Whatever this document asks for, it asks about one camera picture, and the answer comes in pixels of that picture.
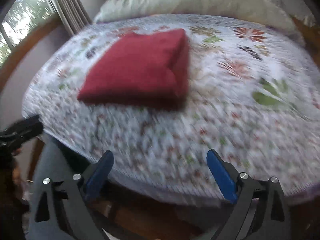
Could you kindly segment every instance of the white pillow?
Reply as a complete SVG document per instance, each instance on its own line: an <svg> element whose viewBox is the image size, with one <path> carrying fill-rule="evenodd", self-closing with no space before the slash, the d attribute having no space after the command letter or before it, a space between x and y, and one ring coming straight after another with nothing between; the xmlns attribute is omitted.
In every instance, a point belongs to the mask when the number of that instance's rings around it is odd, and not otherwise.
<svg viewBox="0 0 320 240"><path fill-rule="evenodd" d="M107 0L94 22L167 13L218 15L256 22L280 30L304 44L292 19L269 0Z"/></svg>

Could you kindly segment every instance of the white quilt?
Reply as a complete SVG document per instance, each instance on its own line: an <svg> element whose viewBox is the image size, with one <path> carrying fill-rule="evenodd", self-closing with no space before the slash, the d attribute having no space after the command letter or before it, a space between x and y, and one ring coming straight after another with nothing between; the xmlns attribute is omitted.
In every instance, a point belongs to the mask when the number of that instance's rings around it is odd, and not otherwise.
<svg viewBox="0 0 320 240"><path fill-rule="evenodd" d="M184 110L77 101L87 72L120 37L175 28L191 46ZM319 78L307 52L270 28L161 15L91 25L73 37L32 80L23 115L39 113L47 133L92 162L111 150L110 177L162 201L222 199L206 165L211 148L238 171L276 176L286 196L301 197L320 181Z"/></svg>

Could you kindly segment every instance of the metal screw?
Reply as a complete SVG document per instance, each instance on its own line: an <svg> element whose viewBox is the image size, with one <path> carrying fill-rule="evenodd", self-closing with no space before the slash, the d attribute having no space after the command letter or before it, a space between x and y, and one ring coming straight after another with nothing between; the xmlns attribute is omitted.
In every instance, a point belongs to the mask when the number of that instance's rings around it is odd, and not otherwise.
<svg viewBox="0 0 320 240"><path fill-rule="evenodd" d="M279 180L278 180L276 177L271 177L271 181L272 181L273 183L277 183Z"/></svg>
<svg viewBox="0 0 320 240"><path fill-rule="evenodd" d="M73 179L73 180L81 179L81 174L79 174L79 173L74 174L74 175L72 176L72 179Z"/></svg>
<svg viewBox="0 0 320 240"><path fill-rule="evenodd" d="M43 184L49 184L50 183L50 179L49 178L45 178L43 181L42 181Z"/></svg>
<svg viewBox="0 0 320 240"><path fill-rule="evenodd" d="M249 178L249 175L247 173L245 173L245 172L241 172L240 173L240 178L241 179L247 179L247 178Z"/></svg>

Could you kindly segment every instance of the flower pattern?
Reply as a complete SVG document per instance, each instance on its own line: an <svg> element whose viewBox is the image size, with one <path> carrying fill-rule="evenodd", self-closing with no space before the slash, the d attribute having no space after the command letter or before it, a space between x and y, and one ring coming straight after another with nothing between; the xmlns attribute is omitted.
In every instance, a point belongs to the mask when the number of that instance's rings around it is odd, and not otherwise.
<svg viewBox="0 0 320 240"><path fill-rule="evenodd" d="M243 61L226 59L224 62L218 62L218 64L220 68L227 70L231 76L235 76L241 80L251 78L249 67Z"/></svg>
<svg viewBox="0 0 320 240"><path fill-rule="evenodd" d="M252 57L258 59L258 60L262 60L262 58L258 55L258 53L256 53L254 50L250 49L250 47L248 46L239 46L239 49L242 49L243 51L248 52Z"/></svg>
<svg viewBox="0 0 320 240"><path fill-rule="evenodd" d="M235 30L233 30L239 38L242 39L249 39L250 41L258 41L258 42L264 42L265 39L263 31L257 30L257 29L248 29L245 27L237 27Z"/></svg>
<svg viewBox="0 0 320 240"><path fill-rule="evenodd" d="M186 30L191 47L183 110L77 100L86 74L119 37L175 28ZM204 42L214 36L223 41ZM261 42L266 48L255 47ZM272 29L224 17L160 15L91 25L72 37L33 78L23 116L39 113L47 133L93 163L111 150L111 179L164 202L220 203L205 159L211 148L254 178L276 176L284 194L300 202L301 194L319 193L312 190L320 183L319 78L310 56Z"/></svg>

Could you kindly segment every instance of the blue gripper pad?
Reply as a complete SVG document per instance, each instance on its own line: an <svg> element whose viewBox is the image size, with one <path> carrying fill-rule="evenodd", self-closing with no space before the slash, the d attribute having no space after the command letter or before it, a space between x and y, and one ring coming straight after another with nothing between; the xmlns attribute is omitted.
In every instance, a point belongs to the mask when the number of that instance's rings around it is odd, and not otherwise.
<svg viewBox="0 0 320 240"><path fill-rule="evenodd" d="M106 151L95 164L95 170L85 185L84 200L97 198L113 167L114 158L111 151Z"/></svg>
<svg viewBox="0 0 320 240"><path fill-rule="evenodd" d="M238 196L236 195L236 183L232 180L224 167L223 160L213 149L207 153L207 165L224 198L231 203L235 203L238 200Z"/></svg>

